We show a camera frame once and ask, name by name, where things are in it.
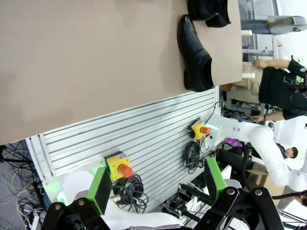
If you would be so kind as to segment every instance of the red button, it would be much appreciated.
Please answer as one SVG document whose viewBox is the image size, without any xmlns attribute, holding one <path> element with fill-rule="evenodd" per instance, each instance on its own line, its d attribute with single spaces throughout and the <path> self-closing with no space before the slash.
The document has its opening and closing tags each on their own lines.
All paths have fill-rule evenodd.
<svg viewBox="0 0 307 230">
<path fill-rule="evenodd" d="M 128 167 L 125 164 L 121 164 L 118 168 L 118 171 L 126 178 L 129 178 L 132 176 L 132 168 Z"/>
<path fill-rule="evenodd" d="M 205 128 L 205 127 L 201 128 L 201 133 L 209 135 L 210 134 L 210 128 Z"/>
</svg>

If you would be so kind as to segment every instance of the khaki pants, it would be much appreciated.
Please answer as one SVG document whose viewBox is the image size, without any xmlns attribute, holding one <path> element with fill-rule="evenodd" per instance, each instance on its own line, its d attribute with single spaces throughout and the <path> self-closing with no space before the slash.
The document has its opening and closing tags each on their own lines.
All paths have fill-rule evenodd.
<svg viewBox="0 0 307 230">
<path fill-rule="evenodd" d="M 263 70 L 253 67 L 249 62 L 243 62 L 242 65 L 243 73 L 255 73 L 255 78 L 243 78 L 241 81 L 234 82 L 230 97 L 238 101 L 259 103 L 259 87 Z"/>
</svg>

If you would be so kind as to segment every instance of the shoe heel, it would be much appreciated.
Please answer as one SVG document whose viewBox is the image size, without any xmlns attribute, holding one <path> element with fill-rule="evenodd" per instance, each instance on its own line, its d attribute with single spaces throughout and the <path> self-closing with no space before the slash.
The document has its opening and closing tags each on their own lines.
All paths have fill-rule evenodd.
<svg viewBox="0 0 307 230">
<path fill-rule="evenodd" d="M 184 79 L 184 87 L 187 90 L 191 90 L 190 77 L 189 77 L 189 73 L 186 70 L 183 71 L 183 79 Z"/>
<path fill-rule="evenodd" d="M 188 6 L 188 14 L 190 19 L 193 21 L 199 21 L 200 19 L 197 17 L 195 4 L 193 3 L 193 0 L 188 0 L 187 6 Z"/>
</svg>

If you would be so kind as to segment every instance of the cardboard box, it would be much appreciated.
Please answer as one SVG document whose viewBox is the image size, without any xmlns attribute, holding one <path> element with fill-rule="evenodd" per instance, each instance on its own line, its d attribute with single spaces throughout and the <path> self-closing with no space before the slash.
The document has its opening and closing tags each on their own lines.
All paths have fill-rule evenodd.
<svg viewBox="0 0 307 230">
<path fill-rule="evenodd" d="M 277 187 L 267 173 L 258 170 L 247 170 L 247 172 L 249 172 L 248 183 L 251 188 L 265 187 L 271 196 L 279 196 L 283 194 L 284 186 Z M 280 200 L 273 200 L 276 206 L 279 201 Z"/>
</svg>

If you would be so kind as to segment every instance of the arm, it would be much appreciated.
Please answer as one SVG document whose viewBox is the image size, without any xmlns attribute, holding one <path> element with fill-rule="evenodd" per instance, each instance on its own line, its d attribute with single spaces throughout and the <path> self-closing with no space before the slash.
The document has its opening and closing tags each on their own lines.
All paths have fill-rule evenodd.
<svg viewBox="0 0 307 230">
<path fill-rule="evenodd" d="M 272 28 L 277 25 L 293 25 L 293 24 L 294 24 L 293 17 L 286 17 L 286 18 L 276 19 L 274 22 L 268 22 L 268 27 Z"/>
<path fill-rule="evenodd" d="M 264 116 L 262 116 L 262 115 L 253 116 L 252 119 L 253 119 L 254 122 L 261 122 L 261 121 L 264 120 Z M 265 120 L 266 121 L 281 121 L 281 120 L 284 120 L 283 112 L 282 111 L 276 111 L 274 113 L 266 114 Z"/>
<path fill-rule="evenodd" d="M 253 62 L 253 66 L 264 69 L 267 67 L 276 67 L 279 69 L 287 69 L 289 67 L 290 61 L 284 59 L 272 59 L 272 60 L 264 60 L 257 59 Z"/>
</svg>

